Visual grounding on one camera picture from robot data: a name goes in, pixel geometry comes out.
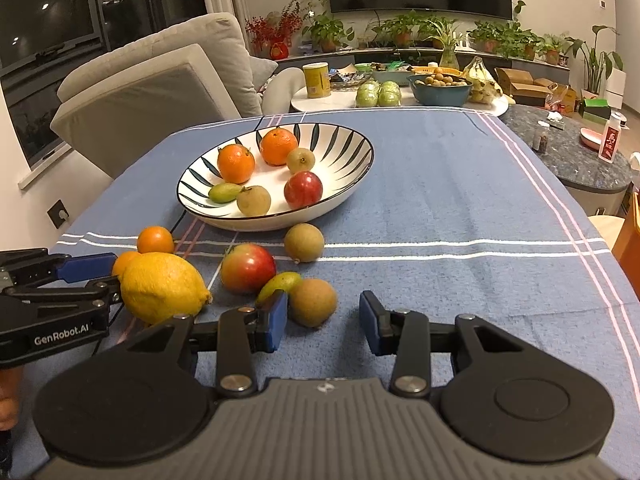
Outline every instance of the yellow canister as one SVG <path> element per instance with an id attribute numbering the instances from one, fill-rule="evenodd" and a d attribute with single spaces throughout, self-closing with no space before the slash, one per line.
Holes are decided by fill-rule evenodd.
<path id="1" fill-rule="evenodd" d="M 304 65 L 302 70 L 305 73 L 306 96 L 309 99 L 331 95 L 328 63 L 310 63 Z"/>

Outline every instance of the white round table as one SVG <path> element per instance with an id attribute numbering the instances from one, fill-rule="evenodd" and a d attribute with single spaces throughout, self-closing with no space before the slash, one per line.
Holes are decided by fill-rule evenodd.
<path id="1" fill-rule="evenodd" d="M 356 91 L 332 91 L 328 97 L 309 99 L 306 96 L 306 88 L 298 90 L 291 99 L 291 106 L 299 112 L 325 112 L 328 110 L 346 110 L 356 107 Z M 409 87 L 400 87 L 402 93 L 402 106 L 422 106 L 415 100 L 414 93 Z M 471 110 L 481 110 L 497 117 L 505 113 L 509 108 L 509 101 L 506 96 L 496 99 L 493 103 L 486 105 L 482 103 L 465 103 L 463 108 Z"/>

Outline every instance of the red berry plant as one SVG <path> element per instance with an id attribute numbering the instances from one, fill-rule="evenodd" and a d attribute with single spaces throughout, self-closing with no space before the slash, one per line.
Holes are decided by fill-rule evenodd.
<path id="1" fill-rule="evenodd" d="M 266 18 L 254 16 L 246 24 L 247 32 L 253 37 L 252 43 L 256 45 L 289 41 L 301 28 L 302 16 L 298 0 L 291 0 L 279 16 L 270 12 Z"/>

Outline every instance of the marble countertop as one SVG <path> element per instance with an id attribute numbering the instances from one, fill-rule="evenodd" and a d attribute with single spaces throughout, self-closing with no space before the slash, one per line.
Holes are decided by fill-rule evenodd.
<path id="1" fill-rule="evenodd" d="M 548 112 L 540 108 L 511 105 L 500 117 L 529 146 L 538 126 L 546 121 Z M 598 152 L 580 142 L 583 126 L 571 118 L 564 118 L 564 130 L 550 128 L 549 144 L 544 155 L 536 155 L 551 172 L 568 187 L 595 193 L 617 193 L 631 182 L 631 167 L 620 152 L 613 163 L 598 158 Z"/>
<path id="2" fill-rule="evenodd" d="M 285 59 L 279 59 L 278 63 L 286 63 L 287 61 L 296 61 L 300 59 L 309 59 L 314 57 L 353 56 L 354 54 L 376 54 L 376 53 L 385 54 L 389 52 L 412 53 L 416 51 L 437 52 L 437 53 L 442 52 L 441 49 L 433 48 L 430 46 L 412 46 L 410 48 L 398 48 L 398 47 L 391 47 L 391 46 L 380 47 L 380 48 L 345 48 L 343 50 L 336 50 L 335 52 L 314 52 L 312 54 L 304 54 L 304 55 L 301 54 L 298 56 L 289 56 L 289 57 L 286 57 Z M 469 47 L 460 47 L 460 46 L 456 47 L 456 54 L 468 54 L 470 56 L 495 57 L 498 59 L 504 59 L 504 57 L 500 56 L 499 54 L 489 54 L 488 52 L 481 52 L 479 50 L 474 50 Z M 565 66 L 551 65 L 545 61 L 542 61 L 541 59 L 530 60 L 530 59 L 521 59 L 519 57 L 511 57 L 510 59 L 514 61 L 521 61 L 524 63 L 544 65 L 552 68 L 557 68 L 558 70 L 565 70 L 566 72 L 569 72 L 569 69 Z"/>

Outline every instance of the teal bowl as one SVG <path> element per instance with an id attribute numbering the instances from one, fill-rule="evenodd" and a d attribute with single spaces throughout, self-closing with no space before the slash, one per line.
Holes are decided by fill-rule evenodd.
<path id="1" fill-rule="evenodd" d="M 356 67 L 356 72 L 372 72 L 373 68 L 371 67 L 371 63 L 358 63 L 354 65 Z"/>
<path id="2" fill-rule="evenodd" d="M 398 70 L 396 72 L 374 72 L 373 79 L 382 84 L 385 81 L 393 81 L 398 86 L 409 86 L 409 76 L 412 72 Z"/>
<path id="3" fill-rule="evenodd" d="M 409 86 L 415 99 L 423 106 L 455 106 L 461 107 L 469 99 L 471 85 L 463 77 L 450 76 L 453 81 L 464 81 L 466 86 L 428 86 L 416 81 L 425 81 L 427 75 L 409 76 Z"/>

